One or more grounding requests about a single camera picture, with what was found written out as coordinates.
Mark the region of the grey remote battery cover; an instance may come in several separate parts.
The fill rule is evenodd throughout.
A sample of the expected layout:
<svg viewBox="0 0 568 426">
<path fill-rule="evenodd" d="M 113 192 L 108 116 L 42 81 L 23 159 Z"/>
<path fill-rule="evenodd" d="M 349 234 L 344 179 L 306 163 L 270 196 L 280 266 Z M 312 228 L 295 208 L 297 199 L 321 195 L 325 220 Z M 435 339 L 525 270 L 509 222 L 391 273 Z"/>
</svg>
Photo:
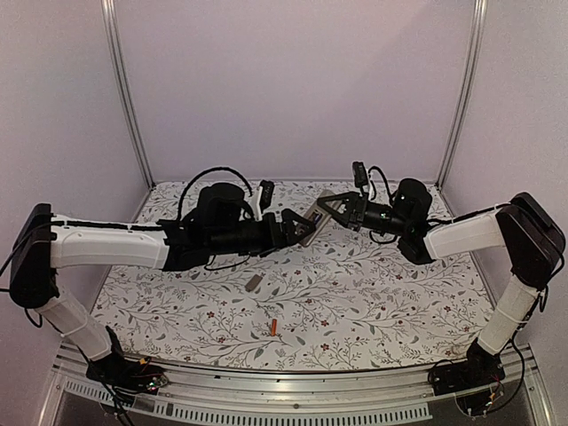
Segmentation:
<svg viewBox="0 0 568 426">
<path fill-rule="evenodd" d="M 263 274 L 255 274 L 255 275 L 253 275 L 253 276 L 249 279 L 249 281 L 247 282 L 247 284 L 245 285 L 245 291 L 246 291 L 247 293 L 252 293 L 252 292 L 256 291 L 256 290 L 259 288 L 259 286 L 260 286 L 261 282 L 263 281 L 263 279 L 264 279 L 264 275 L 263 275 Z"/>
</svg>

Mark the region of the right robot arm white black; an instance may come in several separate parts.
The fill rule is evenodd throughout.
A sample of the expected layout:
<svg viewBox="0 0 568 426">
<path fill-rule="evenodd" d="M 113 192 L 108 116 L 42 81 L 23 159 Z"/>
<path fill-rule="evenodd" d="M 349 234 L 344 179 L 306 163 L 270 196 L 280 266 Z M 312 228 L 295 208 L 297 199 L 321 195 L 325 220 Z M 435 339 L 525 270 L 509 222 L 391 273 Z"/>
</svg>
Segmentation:
<svg viewBox="0 0 568 426">
<path fill-rule="evenodd" d="M 364 191 L 319 197 L 318 206 L 339 225 L 389 234 L 403 257 L 430 264 L 453 255 L 504 247 L 511 262 L 509 283 L 491 318 L 469 346 L 466 359 L 430 370 L 436 395 L 465 391 L 504 379 L 501 352 L 514 342 L 536 309 L 548 284 L 564 266 L 562 230 L 527 192 L 510 201 L 450 220 L 429 216 L 432 197 L 425 185 L 403 179 L 389 204 L 370 201 Z"/>
</svg>

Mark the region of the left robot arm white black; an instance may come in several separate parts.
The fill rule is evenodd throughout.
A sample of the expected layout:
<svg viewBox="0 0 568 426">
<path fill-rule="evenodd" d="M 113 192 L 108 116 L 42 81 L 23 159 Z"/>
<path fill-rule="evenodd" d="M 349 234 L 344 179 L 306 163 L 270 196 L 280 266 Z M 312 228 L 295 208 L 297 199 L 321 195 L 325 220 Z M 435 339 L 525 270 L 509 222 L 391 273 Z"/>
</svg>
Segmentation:
<svg viewBox="0 0 568 426">
<path fill-rule="evenodd" d="M 33 310 L 71 341 L 88 361 L 88 378 L 131 393 L 156 393 L 168 379 L 150 359 L 127 360 L 115 332 L 56 283 L 59 269 L 81 265 L 139 266 L 184 272 L 213 256 L 268 256 L 315 232 L 312 221 L 291 209 L 268 212 L 273 184 L 262 181 L 250 196 L 226 182 L 201 189 L 185 216 L 150 224 L 74 220 L 39 203 L 14 242 L 3 269 L 19 307 Z"/>
</svg>

